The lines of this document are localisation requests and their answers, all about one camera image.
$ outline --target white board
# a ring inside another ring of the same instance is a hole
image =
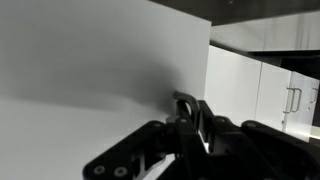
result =
[[[132,0],[0,2],[0,179],[81,179],[174,90],[203,98],[210,23]]]

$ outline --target black mechanical part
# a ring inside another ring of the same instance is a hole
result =
[[[317,147],[255,121],[237,127],[205,101],[178,92],[174,97],[177,116],[166,124],[151,121],[110,148],[86,165],[85,180],[140,180],[172,153],[176,159],[159,180],[320,179]]]
[[[165,158],[161,145],[165,131],[166,125],[162,122],[145,124],[87,164],[84,179],[142,179],[154,164]]]

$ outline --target screw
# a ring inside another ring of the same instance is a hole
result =
[[[251,127],[251,128],[257,127],[254,123],[248,123],[247,126],[248,126],[248,127]]]
[[[114,175],[116,177],[123,177],[125,175],[127,175],[128,170],[125,167],[118,167],[115,171],[114,171]]]
[[[223,118],[219,118],[217,121],[222,122],[222,123],[225,122],[225,120]]]
[[[161,127],[161,124],[157,123],[157,124],[154,125],[154,127]]]
[[[104,172],[106,171],[106,168],[102,165],[100,166],[97,166],[93,169],[93,173],[96,174],[96,175],[101,175],[103,174]]]

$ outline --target cabinet handle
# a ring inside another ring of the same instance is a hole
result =
[[[295,91],[299,91],[299,98],[298,98],[298,105],[297,105],[297,109],[296,110],[292,110],[292,112],[294,112],[294,113],[296,113],[296,112],[298,112],[299,111],[299,109],[300,109],[300,104],[301,104],[301,96],[302,96],[302,90],[301,89],[299,89],[299,88],[294,88],[295,89]]]
[[[314,99],[310,103],[311,104],[315,104],[317,102],[317,99],[318,99],[318,89],[317,88],[312,88],[312,90],[315,91],[315,96],[314,96]]]
[[[287,110],[287,106],[286,106],[286,109],[285,111],[283,111],[283,113],[285,114],[290,114],[292,112],[292,108],[293,108],[293,101],[294,101],[294,97],[295,97],[295,94],[296,94],[296,90],[294,88],[287,88],[288,89],[288,92],[289,91],[292,91],[292,95],[291,95],[291,103],[290,103],[290,109],[289,111],[286,111]]]

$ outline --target kitchen cabinet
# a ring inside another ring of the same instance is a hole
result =
[[[297,72],[209,47],[205,100],[237,126],[255,120],[308,141],[318,86]]]
[[[205,100],[213,113],[240,126],[253,120],[261,62],[210,46]]]
[[[289,111],[285,116],[284,132],[309,141],[319,81],[293,72],[288,96]]]
[[[283,129],[291,71],[262,63],[255,120]]]
[[[308,142],[319,81],[262,64],[255,120]]]

